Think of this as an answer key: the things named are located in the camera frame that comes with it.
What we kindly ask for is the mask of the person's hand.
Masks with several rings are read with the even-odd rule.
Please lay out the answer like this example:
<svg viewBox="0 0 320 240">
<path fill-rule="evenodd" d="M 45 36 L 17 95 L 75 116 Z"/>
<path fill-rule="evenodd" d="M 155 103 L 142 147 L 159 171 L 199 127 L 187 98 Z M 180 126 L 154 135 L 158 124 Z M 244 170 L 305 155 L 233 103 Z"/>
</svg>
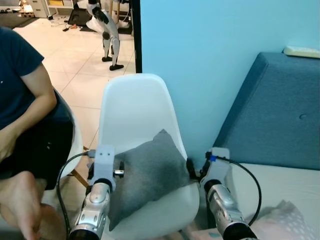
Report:
<svg viewBox="0 0 320 240">
<path fill-rule="evenodd" d="M 18 134 L 9 127 L 0 131 L 0 161 L 12 155 Z"/>
</svg>

